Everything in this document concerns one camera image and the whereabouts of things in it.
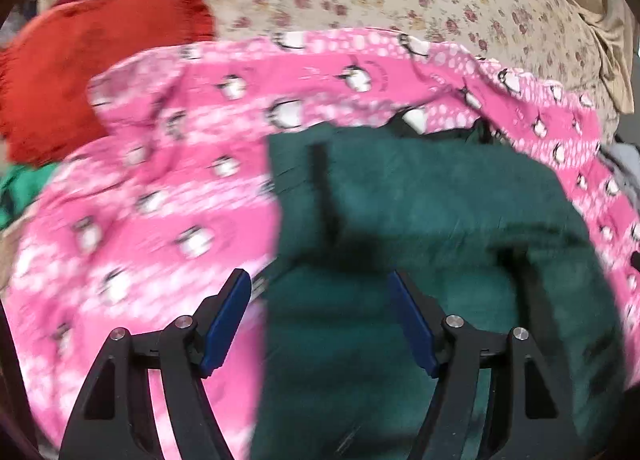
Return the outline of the pink penguin blanket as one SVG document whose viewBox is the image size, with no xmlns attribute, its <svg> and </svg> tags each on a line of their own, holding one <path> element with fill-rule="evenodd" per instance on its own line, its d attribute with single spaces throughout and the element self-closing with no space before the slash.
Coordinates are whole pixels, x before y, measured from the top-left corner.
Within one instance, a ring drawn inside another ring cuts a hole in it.
<svg viewBox="0 0 640 460">
<path fill-rule="evenodd" d="M 393 121 L 422 136 L 484 121 L 492 139 L 555 173 L 588 229 L 622 325 L 623 398 L 601 452 L 612 446 L 639 376 L 629 261 L 639 220 L 599 160 L 586 94 L 452 42 L 345 28 L 143 51 L 96 76 L 88 96 L 107 134 L 66 157 L 35 201 L 3 302 L 32 414 L 52 443 L 112 330 L 163 329 L 242 268 L 254 301 L 203 386 L 231 453 L 254 459 L 264 272 L 282 215 L 269 137 Z"/>
</svg>

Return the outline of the bright green garment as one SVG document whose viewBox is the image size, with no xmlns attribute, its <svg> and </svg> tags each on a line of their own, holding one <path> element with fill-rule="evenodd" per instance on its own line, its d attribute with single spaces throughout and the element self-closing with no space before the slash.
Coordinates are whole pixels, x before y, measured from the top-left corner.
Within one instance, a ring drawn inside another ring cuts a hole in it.
<svg viewBox="0 0 640 460">
<path fill-rule="evenodd" d="M 0 228 L 6 229 L 18 220 L 38 197 L 60 164 L 42 167 L 11 164 L 1 176 Z"/>
</svg>

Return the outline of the dark green puffer jacket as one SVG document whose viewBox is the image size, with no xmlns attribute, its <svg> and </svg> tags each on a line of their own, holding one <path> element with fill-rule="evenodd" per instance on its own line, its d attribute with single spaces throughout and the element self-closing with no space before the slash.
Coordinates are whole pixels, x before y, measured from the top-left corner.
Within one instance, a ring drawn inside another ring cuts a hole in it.
<svg viewBox="0 0 640 460">
<path fill-rule="evenodd" d="M 606 447 L 622 325 L 550 168 L 484 121 L 422 136 L 395 121 L 320 124 L 270 136 L 268 152 L 282 215 L 252 458 L 405 458 L 435 383 L 390 305 L 394 270 L 477 329 L 529 329 L 586 451 Z"/>
</svg>

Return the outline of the red ruffled pillow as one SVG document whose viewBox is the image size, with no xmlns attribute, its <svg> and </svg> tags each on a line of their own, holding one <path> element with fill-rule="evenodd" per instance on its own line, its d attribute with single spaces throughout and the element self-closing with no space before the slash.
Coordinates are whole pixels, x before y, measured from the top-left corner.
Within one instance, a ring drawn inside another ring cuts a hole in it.
<svg viewBox="0 0 640 460">
<path fill-rule="evenodd" d="M 75 0 L 31 20 L 1 50 L 1 140 L 42 166 L 102 138 L 88 82 L 139 51 L 214 37 L 205 0 Z"/>
</svg>

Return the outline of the beige curtain cloth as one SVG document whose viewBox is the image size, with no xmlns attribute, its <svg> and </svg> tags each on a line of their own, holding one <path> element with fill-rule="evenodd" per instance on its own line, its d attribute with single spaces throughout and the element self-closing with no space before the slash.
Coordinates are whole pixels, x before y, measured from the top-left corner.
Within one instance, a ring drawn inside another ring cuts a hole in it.
<svg viewBox="0 0 640 460">
<path fill-rule="evenodd" d="M 626 0 L 566 0 L 596 40 L 600 52 L 600 79 L 616 111 L 634 114 L 632 64 L 637 20 Z"/>
</svg>

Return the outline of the grey fleece garment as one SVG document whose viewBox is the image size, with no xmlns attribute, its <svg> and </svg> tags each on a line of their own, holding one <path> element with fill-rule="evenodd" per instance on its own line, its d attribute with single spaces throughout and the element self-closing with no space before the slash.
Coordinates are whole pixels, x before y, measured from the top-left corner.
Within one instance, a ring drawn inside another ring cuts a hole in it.
<svg viewBox="0 0 640 460">
<path fill-rule="evenodd" d="M 615 141 L 600 146 L 601 162 L 610 170 L 618 189 L 626 195 L 632 207 L 639 209 L 639 147 L 632 143 Z"/>
</svg>

